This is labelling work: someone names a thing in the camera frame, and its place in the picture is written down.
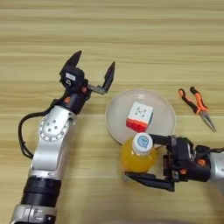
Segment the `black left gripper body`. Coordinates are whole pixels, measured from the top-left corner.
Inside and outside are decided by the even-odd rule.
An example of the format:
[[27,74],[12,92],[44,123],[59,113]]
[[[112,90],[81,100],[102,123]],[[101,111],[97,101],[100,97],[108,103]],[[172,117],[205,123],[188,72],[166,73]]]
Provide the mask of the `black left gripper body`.
[[57,105],[78,115],[88,99],[89,90],[86,87],[82,87],[78,92],[66,90]]

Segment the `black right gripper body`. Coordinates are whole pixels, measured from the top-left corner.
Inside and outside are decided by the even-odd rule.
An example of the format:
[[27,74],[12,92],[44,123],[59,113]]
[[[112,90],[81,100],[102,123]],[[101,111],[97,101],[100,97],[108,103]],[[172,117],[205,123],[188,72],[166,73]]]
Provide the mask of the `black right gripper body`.
[[211,176],[211,165],[208,155],[200,154],[209,147],[198,145],[195,149],[189,144],[166,146],[167,154],[163,157],[164,176],[172,182],[195,180],[207,182]]

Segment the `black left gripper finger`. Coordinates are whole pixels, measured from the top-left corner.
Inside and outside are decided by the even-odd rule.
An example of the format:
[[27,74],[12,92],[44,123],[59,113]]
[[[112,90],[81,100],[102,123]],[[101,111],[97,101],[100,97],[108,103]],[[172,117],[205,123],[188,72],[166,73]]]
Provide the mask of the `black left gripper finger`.
[[110,67],[108,68],[108,71],[106,72],[105,76],[104,76],[104,83],[101,85],[101,86],[93,86],[93,85],[90,85],[88,84],[87,85],[87,88],[89,90],[91,90],[92,92],[95,92],[97,94],[100,94],[100,95],[105,95],[109,89],[110,89],[110,86],[114,80],[114,75],[115,75],[115,65],[116,63],[113,62]]
[[81,51],[75,52],[67,61],[65,66],[76,67],[81,57]]

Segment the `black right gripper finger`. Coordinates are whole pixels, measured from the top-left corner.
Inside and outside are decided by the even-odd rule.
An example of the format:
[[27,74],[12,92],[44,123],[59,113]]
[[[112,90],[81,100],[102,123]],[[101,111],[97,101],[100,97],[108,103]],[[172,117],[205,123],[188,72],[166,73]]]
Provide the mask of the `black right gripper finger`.
[[171,145],[172,138],[170,136],[150,135],[154,144],[158,145]]
[[175,185],[173,182],[170,180],[157,178],[154,174],[126,171],[125,175],[144,186],[163,189],[168,192],[175,191]]

